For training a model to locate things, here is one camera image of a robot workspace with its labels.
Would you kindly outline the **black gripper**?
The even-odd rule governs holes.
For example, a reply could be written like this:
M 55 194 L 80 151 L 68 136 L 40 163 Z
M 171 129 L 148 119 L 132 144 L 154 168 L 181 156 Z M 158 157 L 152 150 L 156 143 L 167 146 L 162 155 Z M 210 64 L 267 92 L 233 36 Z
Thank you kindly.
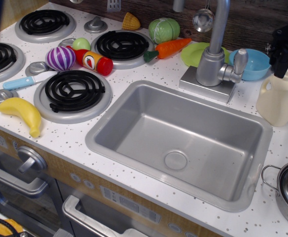
M 288 25 L 276 29 L 272 37 L 269 64 L 274 76 L 282 79 L 288 70 Z

